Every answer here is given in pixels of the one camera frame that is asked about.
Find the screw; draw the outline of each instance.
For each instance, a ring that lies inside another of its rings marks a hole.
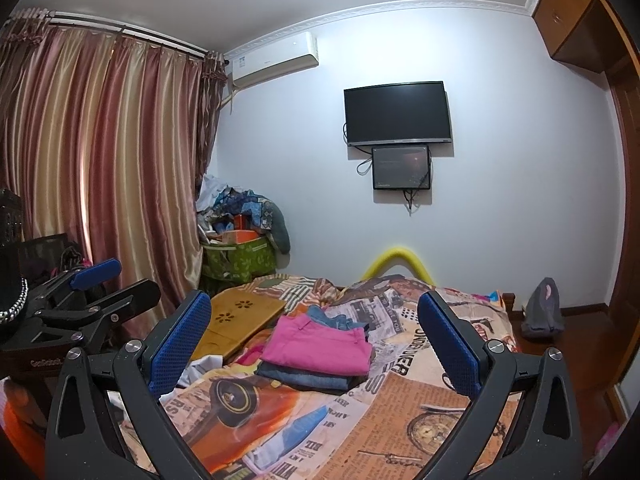
[[[498,341],[497,339],[489,339],[486,346],[494,354],[501,354],[502,352],[504,352],[504,343],[502,341]]]
[[[554,361],[559,361],[560,359],[562,359],[562,352],[559,351],[557,348],[549,348],[546,350],[546,352],[549,354],[549,357],[551,357]]]
[[[80,354],[81,354],[81,350],[77,346],[75,346],[71,350],[69,350],[69,352],[66,353],[66,356],[69,359],[78,359],[80,357]]]
[[[133,352],[137,352],[141,348],[142,348],[142,341],[140,341],[140,339],[132,339],[126,345],[124,345],[124,349],[130,354],[133,354]]]

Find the gray bag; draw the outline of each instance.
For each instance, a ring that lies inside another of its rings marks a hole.
[[[529,298],[522,322],[522,335],[528,339],[549,338],[564,332],[560,313],[558,287],[552,278],[545,278]]]

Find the white wall-mounted air conditioner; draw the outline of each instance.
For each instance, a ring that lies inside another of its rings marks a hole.
[[[274,41],[233,60],[236,88],[247,88],[281,75],[318,66],[318,42],[311,32]]]

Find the folded blue jeans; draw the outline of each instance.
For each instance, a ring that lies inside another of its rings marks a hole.
[[[353,328],[363,328],[364,332],[367,332],[369,323],[360,323],[353,319],[346,317],[344,314],[338,314],[335,317],[329,317],[324,313],[317,305],[311,305],[306,314],[316,323],[319,323],[329,328],[337,328],[338,330],[351,330]]]
[[[255,374],[275,379],[283,384],[294,384],[295,386],[304,386],[317,390],[339,390],[342,392],[350,389],[352,380],[351,377],[305,372],[304,370],[274,365],[265,361],[258,365]]]

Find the yellow foam tube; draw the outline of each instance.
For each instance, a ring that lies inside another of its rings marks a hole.
[[[435,283],[433,283],[431,276],[427,272],[427,269],[424,268],[422,262],[418,259],[418,256],[404,247],[394,247],[380,254],[380,256],[376,258],[376,261],[370,265],[369,269],[367,269],[367,272],[364,273],[362,279],[368,280],[369,278],[376,276],[380,272],[380,269],[382,269],[382,267],[393,258],[402,258],[411,266],[418,278],[429,283],[429,285],[435,286]]]

